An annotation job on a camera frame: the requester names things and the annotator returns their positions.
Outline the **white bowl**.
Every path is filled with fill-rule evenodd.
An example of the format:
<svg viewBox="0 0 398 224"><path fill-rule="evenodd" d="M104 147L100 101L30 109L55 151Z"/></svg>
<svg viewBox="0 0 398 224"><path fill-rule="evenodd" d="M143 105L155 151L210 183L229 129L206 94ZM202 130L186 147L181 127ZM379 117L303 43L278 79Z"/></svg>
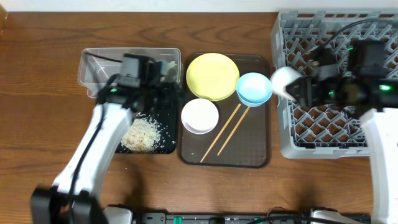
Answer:
<svg viewBox="0 0 398 224"><path fill-rule="evenodd" d="M206 134L216 127L220 116L214 103L197 98L185 104L180 117L184 128L189 132Z"/></svg>

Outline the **light blue bowl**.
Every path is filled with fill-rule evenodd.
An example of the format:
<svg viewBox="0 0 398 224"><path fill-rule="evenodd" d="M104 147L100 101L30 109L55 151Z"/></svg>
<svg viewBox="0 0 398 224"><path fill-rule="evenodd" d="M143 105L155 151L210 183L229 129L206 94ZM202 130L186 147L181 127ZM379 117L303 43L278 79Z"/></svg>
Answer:
<svg viewBox="0 0 398 224"><path fill-rule="evenodd" d="M271 98L273 87L265 75L250 72L239 78L236 92L241 103L249 107L258 107Z"/></svg>

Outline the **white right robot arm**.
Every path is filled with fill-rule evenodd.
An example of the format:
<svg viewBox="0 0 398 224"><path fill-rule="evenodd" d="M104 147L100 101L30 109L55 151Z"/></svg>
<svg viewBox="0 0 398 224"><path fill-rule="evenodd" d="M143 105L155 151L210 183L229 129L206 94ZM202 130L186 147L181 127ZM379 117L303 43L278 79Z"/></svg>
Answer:
<svg viewBox="0 0 398 224"><path fill-rule="evenodd" d="M351 76L339 76L328 50L317 48L313 56L318 75L308 77L290 67L280 68L274 75L280 76L282 83L276 85L275 93L307 107L355 107L370 152L371 221L397 223L397 80L388 78L383 67L383 42L356 41L348 53Z"/></svg>

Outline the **pile of rice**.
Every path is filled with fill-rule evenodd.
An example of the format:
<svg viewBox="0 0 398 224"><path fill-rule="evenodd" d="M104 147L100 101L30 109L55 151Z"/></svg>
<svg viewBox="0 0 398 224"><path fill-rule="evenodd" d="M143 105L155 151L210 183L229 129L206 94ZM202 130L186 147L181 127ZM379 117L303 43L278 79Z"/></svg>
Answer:
<svg viewBox="0 0 398 224"><path fill-rule="evenodd" d="M132 125L120 141L121 153L155 153L164 148L162 123L152 115L136 114Z"/></svg>

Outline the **white tissue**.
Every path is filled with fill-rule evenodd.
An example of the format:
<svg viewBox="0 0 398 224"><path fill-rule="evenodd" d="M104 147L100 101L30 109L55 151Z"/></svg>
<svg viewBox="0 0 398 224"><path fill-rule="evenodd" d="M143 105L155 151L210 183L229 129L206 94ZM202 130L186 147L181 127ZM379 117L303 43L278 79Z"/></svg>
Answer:
<svg viewBox="0 0 398 224"><path fill-rule="evenodd" d="M168 64L168 70L167 70L167 74L164 77L164 81L165 82L175 82L177 81L178 78L178 72L177 72L177 64L175 61L171 61Z"/></svg>

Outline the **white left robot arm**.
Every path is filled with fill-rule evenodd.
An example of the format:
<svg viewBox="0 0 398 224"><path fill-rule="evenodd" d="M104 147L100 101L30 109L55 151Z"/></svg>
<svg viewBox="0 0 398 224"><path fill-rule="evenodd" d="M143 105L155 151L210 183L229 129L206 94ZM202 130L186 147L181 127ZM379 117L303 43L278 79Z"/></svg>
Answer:
<svg viewBox="0 0 398 224"><path fill-rule="evenodd" d="M122 137L137 113L178 108L183 92L166 76L169 64L151 57L124 54L121 69L98 87L96 106L79 146L51 188L37 187L30 198L33 223L132 223L122 206L102 208L98 197Z"/></svg>

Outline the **pale green cup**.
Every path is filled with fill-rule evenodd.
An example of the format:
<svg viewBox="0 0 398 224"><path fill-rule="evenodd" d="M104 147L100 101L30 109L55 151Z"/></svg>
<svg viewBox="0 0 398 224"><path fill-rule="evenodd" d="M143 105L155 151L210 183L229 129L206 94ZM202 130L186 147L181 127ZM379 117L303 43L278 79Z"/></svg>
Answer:
<svg viewBox="0 0 398 224"><path fill-rule="evenodd" d="M301 77L303 75L291 67L278 68L270 77L273 94L295 101L294 97L287 92L286 86Z"/></svg>

